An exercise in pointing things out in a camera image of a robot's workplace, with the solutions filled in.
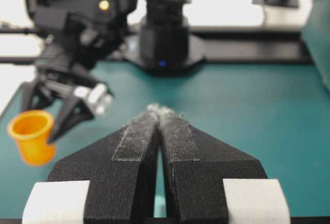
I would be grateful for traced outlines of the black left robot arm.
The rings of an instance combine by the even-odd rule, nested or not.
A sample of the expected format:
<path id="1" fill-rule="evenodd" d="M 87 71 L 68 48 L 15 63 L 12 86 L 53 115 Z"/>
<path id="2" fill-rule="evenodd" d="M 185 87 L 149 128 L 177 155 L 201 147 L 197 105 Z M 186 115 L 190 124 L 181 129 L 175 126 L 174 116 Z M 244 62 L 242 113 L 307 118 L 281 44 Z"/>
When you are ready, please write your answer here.
<path id="1" fill-rule="evenodd" d="M 80 122 L 103 114 L 113 98 L 108 85 L 89 71 L 120 45 L 127 15 L 136 8 L 137 0 L 96 0 L 96 7 L 102 2 L 108 7 L 100 8 L 93 19 L 78 11 L 40 6 L 34 13 L 34 28 L 3 30 L 5 34 L 52 36 L 61 50 L 53 59 L 38 63 L 35 79 L 22 86 L 22 111 L 46 108 L 56 98 L 63 100 L 48 143 Z"/>

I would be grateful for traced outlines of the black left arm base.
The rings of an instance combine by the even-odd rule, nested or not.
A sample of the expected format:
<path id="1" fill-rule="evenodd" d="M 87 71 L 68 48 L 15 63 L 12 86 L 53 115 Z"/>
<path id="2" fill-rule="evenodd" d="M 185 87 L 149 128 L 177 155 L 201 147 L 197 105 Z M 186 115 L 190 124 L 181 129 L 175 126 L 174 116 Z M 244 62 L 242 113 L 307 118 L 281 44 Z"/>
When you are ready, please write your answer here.
<path id="1" fill-rule="evenodd" d="M 124 59 L 157 75 L 181 74 L 204 60 L 204 41 L 190 33 L 184 4 L 190 0 L 145 0 L 136 35 L 126 38 Z"/>

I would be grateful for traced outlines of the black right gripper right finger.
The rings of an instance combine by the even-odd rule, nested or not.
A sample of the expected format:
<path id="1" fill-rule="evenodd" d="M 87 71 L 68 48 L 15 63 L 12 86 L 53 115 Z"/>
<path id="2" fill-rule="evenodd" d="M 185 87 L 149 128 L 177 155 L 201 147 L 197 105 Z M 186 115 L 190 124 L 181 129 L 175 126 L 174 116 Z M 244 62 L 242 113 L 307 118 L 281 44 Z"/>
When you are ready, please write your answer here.
<path id="1" fill-rule="evenodd" d="M 160 116 L 167 215 L 179 223 L 290 223 L 261 162 L 166 113 Z"/>

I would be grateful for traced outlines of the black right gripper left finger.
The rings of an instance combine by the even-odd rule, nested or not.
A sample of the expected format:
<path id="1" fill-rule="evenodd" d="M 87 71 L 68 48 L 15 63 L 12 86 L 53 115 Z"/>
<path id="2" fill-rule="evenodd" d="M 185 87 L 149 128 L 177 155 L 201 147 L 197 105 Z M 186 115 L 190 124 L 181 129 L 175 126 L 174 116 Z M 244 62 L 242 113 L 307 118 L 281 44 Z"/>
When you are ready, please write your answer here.
<path id="1" fill-rule="evenodd" d="M 36 183 L 23 223 L 142 223 L 154 213 L 158 119 L 150 111 L 59 160 Z"/>

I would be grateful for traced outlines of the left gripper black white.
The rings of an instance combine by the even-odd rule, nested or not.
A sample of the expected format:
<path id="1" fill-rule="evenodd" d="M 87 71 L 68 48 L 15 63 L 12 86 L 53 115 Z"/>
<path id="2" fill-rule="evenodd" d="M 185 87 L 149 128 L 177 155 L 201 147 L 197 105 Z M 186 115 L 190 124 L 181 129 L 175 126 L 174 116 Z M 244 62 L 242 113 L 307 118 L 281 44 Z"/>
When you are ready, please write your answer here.
<path id="1" fill-rule="evenodd" d="M 113 102 L 107 83 L 92 76 L 69 53 L 39 59 L 35 66 L 36 81 L 21 85 L 21 111 L 43 109 L 55 99 L 62 99 L 48 143 L 54 143 L 80 122 L 105 115 Z"/>

